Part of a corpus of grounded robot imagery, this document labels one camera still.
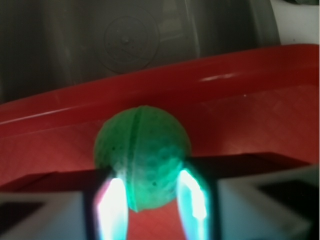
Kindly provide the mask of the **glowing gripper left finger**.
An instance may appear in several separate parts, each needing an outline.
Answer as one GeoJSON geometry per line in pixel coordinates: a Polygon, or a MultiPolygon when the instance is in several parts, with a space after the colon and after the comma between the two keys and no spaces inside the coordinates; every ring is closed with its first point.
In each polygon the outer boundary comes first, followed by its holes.
{"type": "Polygon", "coordinates": [[[129,207],[124,180],[112,169],[84,172],[84,213],[88,240],[126,240],[129,207]]]}

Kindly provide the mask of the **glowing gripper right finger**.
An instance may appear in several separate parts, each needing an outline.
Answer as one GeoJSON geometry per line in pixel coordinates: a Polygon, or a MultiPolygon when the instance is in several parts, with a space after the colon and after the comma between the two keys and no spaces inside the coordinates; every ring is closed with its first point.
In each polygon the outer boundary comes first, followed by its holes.
{"type": "Polygon", "coordinates": [[[179,219],[187,240],[221,238],[217,178],[199,163],[186,161],[176,185],[179,219]]]}

